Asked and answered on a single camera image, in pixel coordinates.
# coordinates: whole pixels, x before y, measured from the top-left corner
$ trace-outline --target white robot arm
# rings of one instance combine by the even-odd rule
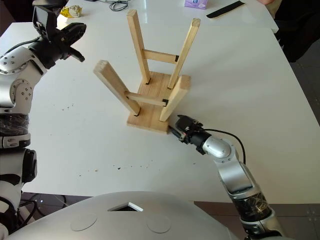
[[[58,59],[85,58],[70,47],[86,30],[83,23],[57,29],[56,15],[35,7],[33,26],[40,34],[0,57],[0,239],[16,230],[21,189],[37,175],[37,155],[27,149],[33,91]],[[28,48],[21,45],[32,43]]]

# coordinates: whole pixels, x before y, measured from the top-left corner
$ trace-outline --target floor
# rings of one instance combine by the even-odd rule
[[[0,1],[0,36],[13,21],[3,2]],[[315,42],[301,59],[290,65],[320,124],[320,40]],[[68,206],[89,198],[87,196],[65,197]],[[60,195],[24,192],[22,199],[37,201],[44,215],[56,212],[64,205],[64,198]],[[195,202],[195,204],[226,225],[239,239],[244,239],[246,234],[240,224],[237,211],[231,203]],[[283,204],[272,207],[287,231],[288,237],[295,240],[320,240],[320,204]],[[42,216],[36,211],[34,218],[37,220]]]
[[[320,40],[290,65],[320,125]]]

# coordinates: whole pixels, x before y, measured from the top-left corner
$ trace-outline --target black strap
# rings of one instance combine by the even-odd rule
[[[16,210],[9,200],[1,196],[0,202],[4,202],[9,205],[9,208],[5,212],[0,212],[0,223],[3,224],[6,229],[8,229],[9,234],[11,234],[17,226]]]
[[[242,6],[243,4],[245,4],[245,3],[242,2],[242,1],[236,1],[236,2],[234,2],[234,3],[232,3],[232,4],[228,5],[228,6],[225,6],[225,7],[223,7],[223,8],[220,8],[219,10],[214,11],[214,12],[208,14],[207,17],[210,18],[210,19],[215,18],[215,17],[218,17],[218,16],[220,16],[220,15],[222,15],[222,14],[225,14],[225,13],[227,13],[227,12],[230,12],[230,11],[233,10],[233,9],[236,9],[237,7]]]

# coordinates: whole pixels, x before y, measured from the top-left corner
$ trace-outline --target black chair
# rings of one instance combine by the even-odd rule
[[[2,0],[16,22],[32,22],[34,6],[42,6],[58,14],[67,0]]]
[[[274,20],[279,27],[275,36],[291,63],[320,39],[319,0],[282,0]]]

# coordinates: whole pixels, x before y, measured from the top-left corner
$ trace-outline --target yellow wrapper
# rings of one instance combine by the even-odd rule
[[[65,6],[62,8],[60,14],[66,18],[79,18],[81,17],[82,7],[78,5]]]

